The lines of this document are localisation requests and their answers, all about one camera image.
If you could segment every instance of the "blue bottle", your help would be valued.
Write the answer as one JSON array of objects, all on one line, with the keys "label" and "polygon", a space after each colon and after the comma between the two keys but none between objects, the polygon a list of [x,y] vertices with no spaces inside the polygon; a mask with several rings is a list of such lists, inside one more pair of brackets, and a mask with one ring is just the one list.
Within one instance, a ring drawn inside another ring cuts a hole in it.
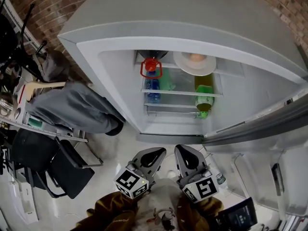
[{"label": "blue bottle", "polygon": [[[149,77],[156,76],[156,72],[148,72]],[[158,79],[146,79],[146,88],[148,90],[160,90]],[[148,93],[148,102],[149,103],[160,103],[160,93]]]}]

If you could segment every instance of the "red handle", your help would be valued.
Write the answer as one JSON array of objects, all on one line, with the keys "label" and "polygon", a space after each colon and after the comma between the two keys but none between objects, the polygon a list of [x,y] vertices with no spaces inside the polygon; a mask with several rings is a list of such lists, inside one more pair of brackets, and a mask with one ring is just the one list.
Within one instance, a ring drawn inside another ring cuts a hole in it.
[{"label": "red handle", "polygon": [[[145,65],[145,70],[147,72],[154,72],[154,71],[156,71],[157,65],[159,65],[160,75],[159,76],[154,76],[154,77],[149,77],[149,76],[144,75],[143,74],[143,65]],[[140,74],[143,77],[147,78],[147,79],[158,79],[158,78],[160,78],[161,76],[163,76],[163,67],[162,67],[161,62],[159,62],[158,60],[156,60],[154,58],[147,58],[147,59],[145,59],[141,63]]]}]

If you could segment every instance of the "white plate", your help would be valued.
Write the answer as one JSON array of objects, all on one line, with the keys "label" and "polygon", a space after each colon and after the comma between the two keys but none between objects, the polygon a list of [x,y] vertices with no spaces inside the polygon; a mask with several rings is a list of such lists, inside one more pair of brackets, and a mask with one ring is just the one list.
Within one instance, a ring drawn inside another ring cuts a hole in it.
[{"label": "white plate", "polygon": [[193,62],[189,58],[190,54],[174,51],[173,58],[176,65],[188,74],[195,76],[205,76],[214,72],[216,69],[216,57],[207,56],[200,62]]}]

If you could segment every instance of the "white floor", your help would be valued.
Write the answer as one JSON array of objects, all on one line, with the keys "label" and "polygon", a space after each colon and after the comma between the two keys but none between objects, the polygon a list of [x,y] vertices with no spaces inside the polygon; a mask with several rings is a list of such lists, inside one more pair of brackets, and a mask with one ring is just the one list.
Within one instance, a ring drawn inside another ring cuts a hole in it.
[{"label": "white floor", "polygon": [[[137,152],[150,147],[165,147],[167,155],[162,163],[157,177],[164,178],[169,170],[176,171],[175,158],[173,155],[174,145],[161,145],[139,142],[135,140],[136,132],[129,125],[125,124],[123,131],[115,136],[109,137],[104,134],[89,135],[88,145],[104,161],[103,167],[94,168],[95,175],[86,188],[75,198],[62,197],[52,199],[48,193],[41,189],[34,189],[34,197],[37,205],[39,221],[29,225],[16,214],[10,204],[10,193],[6,176],[0,176],[0,209],[3,211],[9,226],[13,231],[69,231],[75,227],[76,222],[86,217],[86,210],[93,208],[95,202],[101,197],[114,192],[113,178],[121,167],[127,165]],[[88,162],[94,159],[88,151],[79,146],[78,152]],[[205,154],[201,145],[193,146]],[[219,197],[226,207],[230,207],[242,201],[240,197],[230,195]],[[268,222],[275,212],[257,207],[258,220],[261,223]]]}]

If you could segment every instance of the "black shoe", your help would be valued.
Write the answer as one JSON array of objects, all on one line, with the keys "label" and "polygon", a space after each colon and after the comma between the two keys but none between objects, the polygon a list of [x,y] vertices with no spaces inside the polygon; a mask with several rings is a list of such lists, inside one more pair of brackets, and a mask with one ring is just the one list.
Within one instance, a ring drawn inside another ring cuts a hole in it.
[{"label": "black shoe", "polygon": [[115,135],[118,135],[118,134],[122,131],[123,126],[124,126],[124,123],[121,122],[120,119],[117,118],[115,115],[108,114],[108,116],[109,116],[111,119],[115,120],[115,121],[118,123],[118,126],[117,126],[116,128],[114,128],[114,129],[112,129],[111,131],[105,133],[105,134],[107,134],[108,136],[115,136]]}]

